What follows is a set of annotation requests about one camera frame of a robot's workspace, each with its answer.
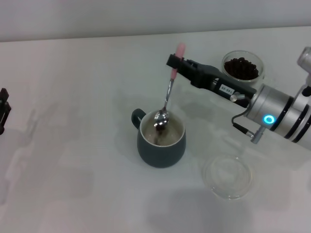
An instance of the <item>metal spoon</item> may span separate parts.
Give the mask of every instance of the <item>metal spoon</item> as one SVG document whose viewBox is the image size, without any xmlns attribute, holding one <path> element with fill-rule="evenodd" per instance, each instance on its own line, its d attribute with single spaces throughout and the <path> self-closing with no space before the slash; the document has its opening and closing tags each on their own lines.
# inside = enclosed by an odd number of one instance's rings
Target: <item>metal spoon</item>
<svg viewBox="0 0 311 233">
<path fill-rule="evenodd" d="M 172 87 L 173 87 L 174 79 L 170 80 L 169 88 L 167 90 L 166 98 L 165 98 L 165 103 L 164 107 L 160 109 L 156 114 L 155 114 L 155 128 L 156 130 L 160 131 L 161 129 L 164 129 L 165 126 L 169 123 L 169 113 L 166 110 L 166 105 L 167 102 L 169 101 Z"/>
<path fill-rule="evenodd" d="M 184 53 L 185 53 L 185 49 L 186 49 L 186 45 L 184 43 L 180 43 L 177 46 L 175 56 L 182 59 L 184 56 Z M 177 76 L 177 69 L 172 69 L 171 80 L 170 80 L 169 88 L 167 90 L 164 107 L 162 109 L 160 109 L 155 115 L 154 126 L 155 126 L 157 131 L 161 131 L 161 130 L 165 129 L 165 126 L 169 123 L 170 118 L 169 118 L 169 113 L 166 110 L 166 105 L 167 105 L 167 102 L 169 101 L 169 98 L 170 98 L 170 95 L 172 92 L 172 87 L 173 87 L 174 80 L 175 80 L 176 76 Z"/>
</svg>

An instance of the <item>dark green mug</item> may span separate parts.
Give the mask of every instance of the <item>dark green mug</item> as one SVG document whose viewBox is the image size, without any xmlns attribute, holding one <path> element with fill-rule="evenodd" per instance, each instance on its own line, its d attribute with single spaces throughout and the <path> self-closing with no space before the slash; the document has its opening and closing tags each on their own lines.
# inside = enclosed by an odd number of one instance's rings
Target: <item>dark green mug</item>
<svg viewBox="0 0 311 233">
<path fill-rule="evenodd" d="M 183 156 L 186 149 L 186 131 L 182 120 L 175 114 L 169 112 L 170 122 L 174 125 L 177 133 L 176 140 L 167 146 L 159 146 L 147 140 L 146 129 L 153 126 L 153 118 L 156 111 L 146 114 L 141 109 L 136 109 L 132 113 L 132 123 L 138 129 L 137 149 L 147 164 L 153 167 L 164 168 L 176 164 Z"/>
</svg>

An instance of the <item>label sticker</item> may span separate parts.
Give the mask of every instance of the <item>label sticker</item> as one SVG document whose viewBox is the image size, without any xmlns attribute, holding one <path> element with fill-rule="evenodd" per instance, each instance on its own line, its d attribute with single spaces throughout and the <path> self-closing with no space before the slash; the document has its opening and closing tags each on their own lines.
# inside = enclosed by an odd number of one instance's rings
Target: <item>label sticker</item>
<svg viewBox="0 0 311 233">
<path fill-rule="evenodd" d="M 225 93 L 227 93 L 228 95 L 231 95 L 231 96 L 234 93 L 234 90 L 232 88 L 230 88 L 230 87 L 228 87 L 226 85 L 223 85 L 223 84 L 220 86 L 219 90 L 221 90 L 222 92 L 225 92 Z"/>
</svg>

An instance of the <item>glass bowl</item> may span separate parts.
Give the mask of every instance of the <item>glass bowl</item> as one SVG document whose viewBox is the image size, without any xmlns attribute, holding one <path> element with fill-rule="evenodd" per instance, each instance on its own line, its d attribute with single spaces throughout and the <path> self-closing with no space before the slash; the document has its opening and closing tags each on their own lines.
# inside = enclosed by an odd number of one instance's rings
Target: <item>glass bowl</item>
<svg viewBox="0 0 311 233">
<path fill-rule="evenodd" d="M 237 79 L 233 76 L 231 76 L 230 74 L 227 73 L 227 71 L 225 70 L 225 63 L 230 61 L 233 58 L 237 58 L 239 59 L 240 57 L 244 57 L 245 60 L 251 62 L 252 64 L 256 65 L 256 68 L 258 70 L 258 77 L 251 79 L 251 80 L 242 80 L 242 79 Z M 222 71 L 225 75 L 241 82 L 241 83 L 245 83 L 245 84 L 254 84 L 256 83 L 258 80 L 262 80 L 264 79 L 264 65 L 262 60 L 257 57 L 255 54 L 248 52 L 248 51 L 243 51 L 243 50 L 236 50 L 236 51 L 232 51 L 230 53 L 227 53 L 222 61 Z"/>
<path fill-rule="evenodd" d="M 242 159 L 224 154 L 207 161 L 203 181 L 217 196 L 237 200 L 252 188 L 253 172 Z"/>
</svg>

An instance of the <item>coffee bean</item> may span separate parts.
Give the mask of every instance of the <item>coffee bean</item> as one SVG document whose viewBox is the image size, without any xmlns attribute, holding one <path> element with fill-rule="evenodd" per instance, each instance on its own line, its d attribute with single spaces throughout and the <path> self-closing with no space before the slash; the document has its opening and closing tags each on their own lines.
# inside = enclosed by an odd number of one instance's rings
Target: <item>coffee bean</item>
<svg viewBox="0 0 311 233">
<path fill-rule="evenodd" d="M 224 68 L 228 74 L 241 80 L 255 79 L 259 73 L 256 65 L 247 61 L 244 57 L 233 58 L 225 62 Z"/>
</svg>

